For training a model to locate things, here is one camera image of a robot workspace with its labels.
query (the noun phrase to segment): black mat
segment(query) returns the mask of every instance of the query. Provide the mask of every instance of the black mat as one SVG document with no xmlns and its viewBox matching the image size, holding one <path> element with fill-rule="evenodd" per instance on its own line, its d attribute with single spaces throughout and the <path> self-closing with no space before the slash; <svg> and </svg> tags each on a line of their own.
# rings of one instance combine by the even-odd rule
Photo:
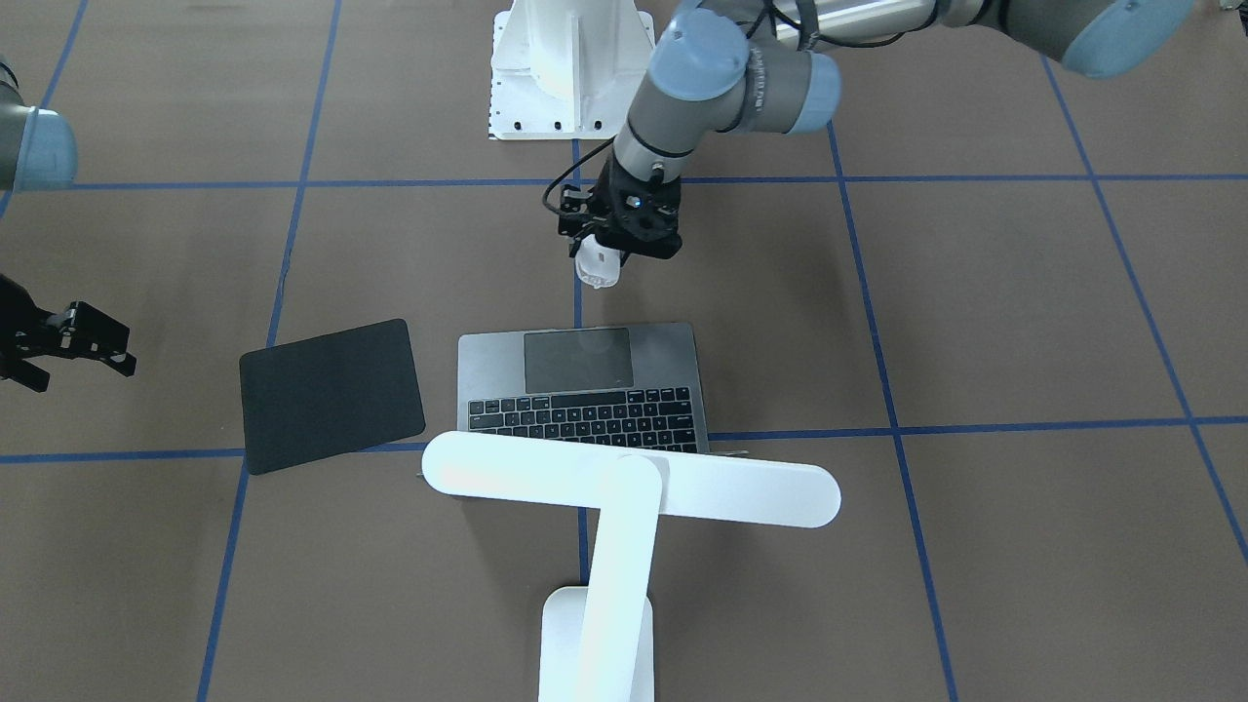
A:
<svg viewBox="0 0 1248 702">
<path fill-rule="evenodd" d="M 252 475 L 424 431 L 403 320 L 252 351 L 238 370 Z"/>
</svg>

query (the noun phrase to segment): laptop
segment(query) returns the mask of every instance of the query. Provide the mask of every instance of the laptop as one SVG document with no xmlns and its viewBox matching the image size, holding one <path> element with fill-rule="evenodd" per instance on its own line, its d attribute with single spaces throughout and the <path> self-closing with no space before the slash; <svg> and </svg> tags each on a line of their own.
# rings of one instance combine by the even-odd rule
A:
<svg viewBox="0 0 1248 702">
<path fill-rule="evenodd" d="M 458 428 L 706 453 L 688 324 L 459 337 Z"/>
</svg>

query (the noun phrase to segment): robotic arm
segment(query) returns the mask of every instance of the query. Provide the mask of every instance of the robotic arm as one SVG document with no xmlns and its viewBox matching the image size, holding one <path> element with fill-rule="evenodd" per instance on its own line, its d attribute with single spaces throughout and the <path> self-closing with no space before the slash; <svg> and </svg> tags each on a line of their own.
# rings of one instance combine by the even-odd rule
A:
<svg viewBox="0 0 1248 702">
<path fill-rule="evenodd" d="M 937 21 L 981 25 L 1071 71 L 1111 77 L 1159 49 L 1192 5 L 685 0 L 654 49 L 598 182 L 588 192 L 565 185 L 558 209 L 549 202 L 547 207 L 559 215 L 559 234 L 572 240 L 578 276 L 594 287 L 610 286 L 629 255 L 670 259 L 680 250 L 680 172 L 708 131 L 794 134 L 822 129 L 831 120 L 841 79 L 836 64 L 817 50 L 884 46 Z"/>
<path fill-rule="evenodd" d="M 0 56 L 0 191 L 64 189 L 76 172 L 77 145 L 69 122 L 51 110 L 26 106 L 16 76 Z M 92 358 L 132 376 L 129 339 L 129 327 L 86 302 L 52 314 L 0 275 L 0 380 L 47 390 L 47 371 L 27 361 L 36 356 Z"/>
</svg>

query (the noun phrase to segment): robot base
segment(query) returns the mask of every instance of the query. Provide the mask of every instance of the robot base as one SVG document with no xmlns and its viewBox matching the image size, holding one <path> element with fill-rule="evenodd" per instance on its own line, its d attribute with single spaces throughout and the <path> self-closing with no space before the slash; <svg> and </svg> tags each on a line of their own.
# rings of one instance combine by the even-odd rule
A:
<svg viewBox="0 0 1248 702">
<path fill-rule="evenodd" d="M 588 587 L 560 587 L 542 608 L 542 668 L 538 702 L 575 702 L 580 628 L 585 620 Z M 636 668 L 628 702 L 654 702 L 654 610 L 645 601 Z"/>
<path fill-rule="evenodd" d="M 631 0 L 515 0 L 494 17 L 490 139 L 615 136 L 653 49 Z"/>
</svg>

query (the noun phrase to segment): white t-shaped object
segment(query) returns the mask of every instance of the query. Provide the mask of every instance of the white t-shaped object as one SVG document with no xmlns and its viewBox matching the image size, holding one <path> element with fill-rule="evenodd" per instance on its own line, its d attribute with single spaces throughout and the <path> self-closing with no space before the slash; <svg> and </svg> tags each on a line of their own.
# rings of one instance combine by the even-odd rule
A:
<svg viewBox="0 0 1248 702">
<path fill-rule="evenodd" d="M 424 477 L 441 492 L 602 510 L 589 587 L 543 612 L 539 702 L 651 702 L 650 580 L 659 515 L 821 527 L 841 505 L 822 468 L 696 453 L 448 432 Z"/>
</svg>

